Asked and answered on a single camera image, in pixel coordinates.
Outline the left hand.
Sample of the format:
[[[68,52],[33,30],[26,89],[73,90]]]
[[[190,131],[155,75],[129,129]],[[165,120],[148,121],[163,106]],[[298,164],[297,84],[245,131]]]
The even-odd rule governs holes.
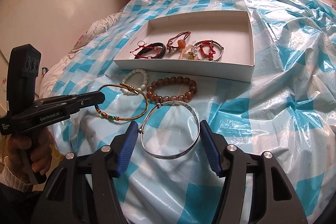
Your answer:
[[[34,133],[33,139],[25,135],[11,135],[6,141],[6,164],[9,170],[19,180],[29,184],[30,178],[22,160],[22,153],[28,151],[27,158],[30,157],[29,163],[33,172],[46,174],[51,167],[53,142],[47,127]]]

